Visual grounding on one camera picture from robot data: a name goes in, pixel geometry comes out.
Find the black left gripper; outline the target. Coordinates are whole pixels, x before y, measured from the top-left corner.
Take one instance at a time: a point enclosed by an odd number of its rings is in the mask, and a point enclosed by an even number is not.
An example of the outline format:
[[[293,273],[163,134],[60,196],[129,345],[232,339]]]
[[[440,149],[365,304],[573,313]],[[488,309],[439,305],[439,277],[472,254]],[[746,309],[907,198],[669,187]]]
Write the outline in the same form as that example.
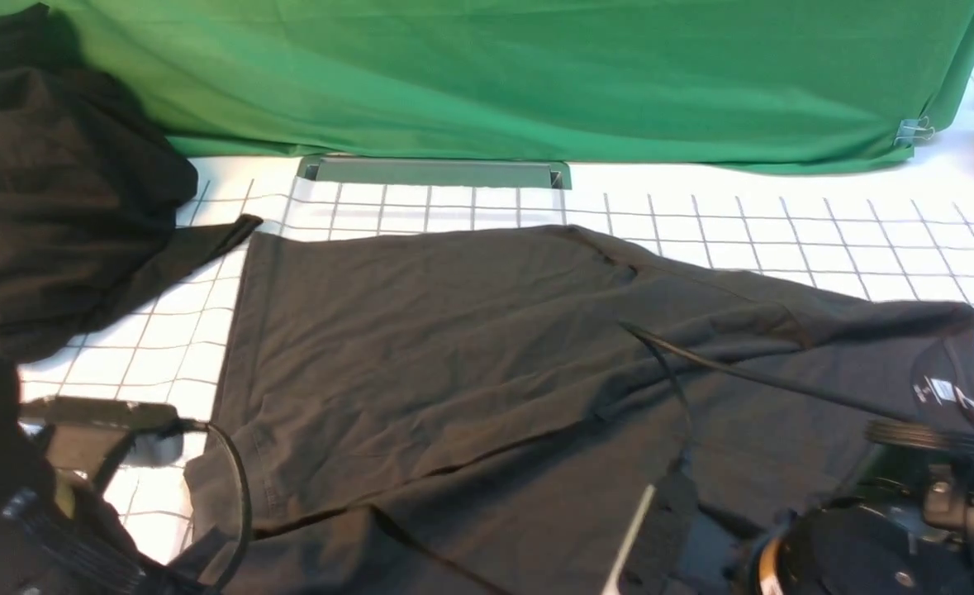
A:
[[[23,549],[47,572],[26,585],[41,594],[204,594],[206,585],[158,564],[138,550],[116,509],[83,487],[43,498],[16,491],[0,509],[0,525],[21,536]]]

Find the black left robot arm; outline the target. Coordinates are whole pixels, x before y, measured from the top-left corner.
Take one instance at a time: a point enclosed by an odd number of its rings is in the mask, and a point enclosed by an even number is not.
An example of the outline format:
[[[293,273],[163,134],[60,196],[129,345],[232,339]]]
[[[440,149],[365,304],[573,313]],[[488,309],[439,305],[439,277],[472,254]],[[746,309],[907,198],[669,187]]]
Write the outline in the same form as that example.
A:
[[[105,583],[74,572],[53,557],[4,508],[19,493],[45,519],[89,540],[121,566],[138,565],[139,594],[203,594],[196,580],[169,572],[141,554],[120,523],[116,508],[79,477],[60,474],[19,426],[21,380],[16,365],[0,358],[0,594],[116,594],[116,577]]]

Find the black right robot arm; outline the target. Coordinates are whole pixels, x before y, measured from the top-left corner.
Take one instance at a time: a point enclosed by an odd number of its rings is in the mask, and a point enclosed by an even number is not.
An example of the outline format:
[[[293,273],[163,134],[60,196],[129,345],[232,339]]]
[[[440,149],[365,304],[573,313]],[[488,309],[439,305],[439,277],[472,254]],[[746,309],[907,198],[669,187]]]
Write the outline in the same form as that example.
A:
[[[727,579],[736,594],[974,594],[974,455],[879,445]]]

